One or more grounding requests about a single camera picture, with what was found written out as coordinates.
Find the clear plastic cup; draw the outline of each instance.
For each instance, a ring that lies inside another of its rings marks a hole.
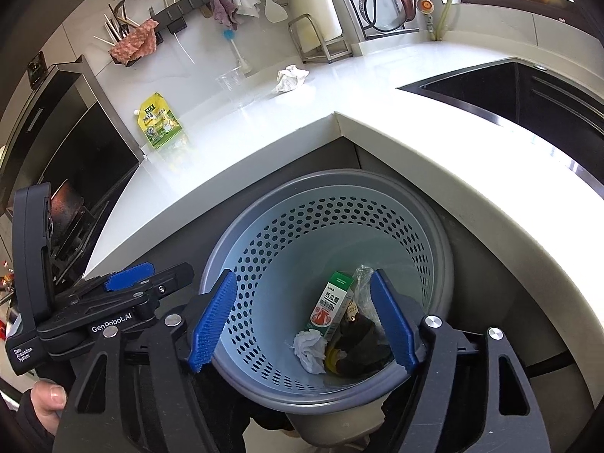
[[[224,90],[231,104],[245,107],[253,101],[250,85],[243,74],[241,66],[226,72],[216,78],[220,88]]]

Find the blue gripper pad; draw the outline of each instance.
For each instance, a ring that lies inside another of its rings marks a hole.
[[[413,329],[403,315],[397,300],[411,299],[407,296],[396,295],[392,283],[385,276],[383,270],[378,269],[373,273],[370,280],[371,300],[377,311],[386,338],[394,354],[395,361],[404,366],[407,373],[411,374],[419,364],[415,354],[416,342]]]
[[[232,270],[225,269],[216,281],[212,291],[208,295],[199,296],[211,297],[211,301],[188,336],[191,346],[188,364],[194,373],[198,373],[201,366],[209,363],[212,359],[222,329],[226,325],[231,308],[235,304],[237,298],[237,277],[235,273]]]
[[[143,262],[138,266],[112,274],[105,283],[105,291],[119,291],[120,289],[129,288],[138,281],[150,278],[153,274],[155,274],[153,264]]]

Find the crumpled paper towel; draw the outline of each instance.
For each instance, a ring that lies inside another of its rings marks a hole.
[[[289,92],[301,87],[309,72],[299,70],[296,65],[289,65],[285,70],[277,72],[277,86],[273,92]]]
[[[260,18],[256,5],[260,3],[260,0],[233,0],[233,3],[237,6],[238,15],[249,15],[250,17]]]
[[[323,361],[327,341],[316,329],[302,331],[294,337],[294,354],[302,367],[312,374],[325,373]]]

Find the trash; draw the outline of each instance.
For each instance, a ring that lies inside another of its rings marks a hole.
[[[323,360],[327,341],[316,329],[304,330],[294,337],[294,354],[302,367],[312,374],[325,373]]]
[[[331,275],[310,314],[306,330],[315,329],[325,337],[327,342],[331,340],[344,317],[344,312],[352,301],[354,293],[350,290],[350,286],[353,281],[354,279],[341,272],[334,272]]]
[[[277,72],[277,86],[273,92],[290,92],[304,84],[309,72],[296,68],[296,65],[289,65],[285,70]]]
[[[367,378],[392,361],[392,350],[371,302],[372,274],[367,266],[354,271],[354,300],[325,351],[325,367],[338,376]]]

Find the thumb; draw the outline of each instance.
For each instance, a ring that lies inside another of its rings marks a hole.
[[[65,408],[67,394],[63,387],[48,382],[37,382],[31,389],[31,403],[34,412],[44,429],[57,434],[59,416],[57,411]]]

